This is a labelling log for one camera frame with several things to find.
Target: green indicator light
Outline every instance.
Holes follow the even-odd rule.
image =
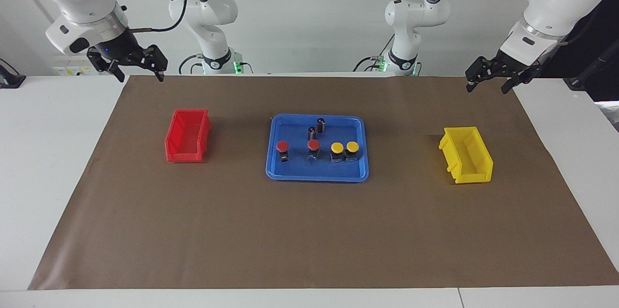
[[[380,65],[378,66],[378,70],[380,72],[384,72],[387,67],[387,63],[385,63],[385,59],[383,57],[380,57],[378,58],[378,62],[380,63]]]
[[[418,72],[421,71],[421,68],[418,70],[417,67],[420,66],[421,63],[415,63],[415,68],[413,68],[413,74],[412,76],[418,76]]]
[[[237,63],[236,61],[234,62],[234,71],[236,72],[236,74],[241,74],[243,73],[243,66],[241,66],[239,63]]]

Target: wall outlet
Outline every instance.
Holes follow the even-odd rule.
[[[85,55],[54,57],[54,59],[54,72],[58,76],[100,75]]]

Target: yellow button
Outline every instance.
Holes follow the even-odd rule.
[[[359,144],[354,141],[350,141],[349,143],[346,144],[346,149],[350,153],[356,153],[357,151],[359,151]]]
[[[342,145],[342,143],[333,143],[331,145],[331,152],[335,154],[340,154],[344,152],[344,145]]]

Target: red button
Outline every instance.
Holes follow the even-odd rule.
[[[288,143],[286,141],[280,141],[277,143],[277,151],[278,152],[286,152],[288,151]]]
[[[318,140],[309,140],[308,148],[312,151],[318,151],[318,149],[320,148],[320,143],[318,142]]]

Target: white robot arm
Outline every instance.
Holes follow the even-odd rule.
[[[183,10],[181,0],[172,0],[170,16],[176,20]],[[202,50],[204,72],[235,73],[243,60],[228,46],[226,36],[217,26],[236,21],[238,7],[234,0],[188,0],[183,24],[192,32]]]
[[[501,88],[504,93],[530,82],[539,74],[544,59],[602,0],[528,1],[522,19],[513,26],[497,56],[492,60],[479,57],[466,71],[469,92],[494,77],[509,78]]]
[[[46,35],[59,51],[74,55],[88,49],[88,58],[95,68],[114,74],[119,81],[124,80],[118,68],[121,65],[151,70],[163,81],[168,60],[156,45],[146,49],[139,46],[117,0],[53,1],[62,14]]]
[[[384,70],[411,75],[422,38],[416,28],[447,22],[451,4],[447,0],[395,0],[385,10],[385,19],[396,33],[393,46],[383,55]]]

